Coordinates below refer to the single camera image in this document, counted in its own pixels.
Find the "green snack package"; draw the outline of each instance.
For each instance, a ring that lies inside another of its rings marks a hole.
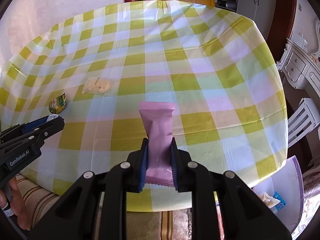
[[[49,103],[49,111],[53,114],[61,113],[66,107],[67,105],[65,93],[63,93],[61,96],[58,96]]]

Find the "plastic tablecloth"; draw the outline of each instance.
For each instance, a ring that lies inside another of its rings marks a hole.
[[[116,95],[82,95],[88,77],[112,78]],[[154,0],[56,24],[3,66],[1,128],[48,115],[62,93],[64,130],[22,171],[57,194],[83,172],[108,171],[140,148],[139,101],[176,103],[178,147],[211,171],[233,170],[254,186],[285,164],[280,77],[255,23],[236,13]],[[190,207],[191,194],[148,184],[127,202],[129,211],[174,210]]]

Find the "drawer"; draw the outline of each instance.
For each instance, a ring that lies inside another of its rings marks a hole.
[[[287,72],[289,78],[293,82],[297,82],[300,75],[302,75],[302,73],[297,69],[297,67],[290,60],[285,66],[285,71]]]
[[[293,51],[290,56],[290,61],[300,70],[301,72],[306,67],[306,63],[303,62],[301,58]]]
[[[308,69],[306,78],[320,97],[320,74],[313,66]]]

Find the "white dresser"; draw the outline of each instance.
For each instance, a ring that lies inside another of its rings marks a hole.
[[[300,47],[287,38],[284,53],[277,62],[289,84],[295,89],[305,89],[308,82],[320,97],[320,68]]]

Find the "blue packet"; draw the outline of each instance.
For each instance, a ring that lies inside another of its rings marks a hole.
[[[283,200],[283,198],[279,195],[278,192],[275,191],[273,198],[276,198],[278,200],[280,200],[280,203],[275,205],[275,208],[279,211],[280,209],[282,209],[285,206],[285,201]]]

